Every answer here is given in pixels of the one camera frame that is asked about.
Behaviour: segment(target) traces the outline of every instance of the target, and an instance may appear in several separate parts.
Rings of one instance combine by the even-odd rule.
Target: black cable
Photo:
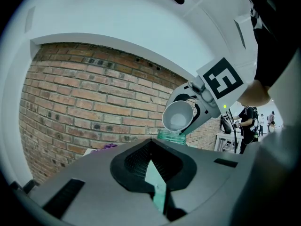
[[[226,112],[228,118],[229,118],[229,121],[232,125],[232,128],[233,128],[233,133],[234,133],[234,142],[235,142],[235,146],[234,146],[234,153],[236,153],[237,151],[237,138],[236,138],[236,127],[235,127],[235,123],[234,123],[234,119],[233,119],[233,116],[232,116],[232,113],[231,113],[231,110],[229,109],[229,112],[230,112],[230,115],[231,115],[231,118],[229,117],[228,113]]]

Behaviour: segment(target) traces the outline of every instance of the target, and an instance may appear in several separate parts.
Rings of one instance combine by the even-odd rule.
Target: black slot
[[[52,216],[60,219],[84,184],[85,182],[83,181],[71,179],[52,199],[50,199],[43,209]]]
[[[236,161],[228,161],[228,160],[221,159],[221,158],[215,159],[214,162],[218,163],[218,164],[221,164],[221,165],[224,165],[224,166],[227,166],[227,167],[232,167],[232,168],[235,168],[238,164],[238,162],[236,162]]]

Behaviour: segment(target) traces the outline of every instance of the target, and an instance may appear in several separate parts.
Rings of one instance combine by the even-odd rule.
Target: white ceiling
[[[234,23],[235,18],[249,13],[249,0],[185,0],[183,5],[173,0],[148,1],[180,16],[216,55],[229,59],[246,81],[253,79],[257,47],[252,45],[253,48],[248,47],[248,50],[243,47]],[[250,29],[244,36],[253,37],[253,31]]]

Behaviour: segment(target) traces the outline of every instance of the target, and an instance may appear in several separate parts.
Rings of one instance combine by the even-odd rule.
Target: grey surface
[[[63,221],[77,226],[166,224],[168,220],[157,210],[148,194],[129,192],[111,176],[113,157],[142,141],[80,158],[41,185],[31,198],[43,206],[71,178],[76,178],[85,184],[63,215]]]
[[[142,142],[135,141],[82,157],[41,185],[31,198],[40,206],[51,199],[71,178],[85,185],[63,215],[76,226],[102,225],[226,225],[249,174],[257,146],[247,147],[244,155],[200,150],[164,142],[189,155],[197,163],[197,174],[186,189],[172,192],[176,207],[190,213],[170,223],[155,207],[148,194],[132,193],[111,176],[110,162],[115,155]],[[222,158],[238,162],[236,168],[214,162]]]

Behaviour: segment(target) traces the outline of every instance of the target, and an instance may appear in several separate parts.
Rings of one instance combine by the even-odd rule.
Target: black shirt
[[[244,108],[238,116],[241,118],[241,122],[245,122],[248,119],[253,119],[253,113],[253,108],[249,106],[247,109]],[[249,141],[250,139],[253,139],[253,132],[250,130],[252,126],[253,125],[242,127],[241,135],[244,136],[244,141]]]

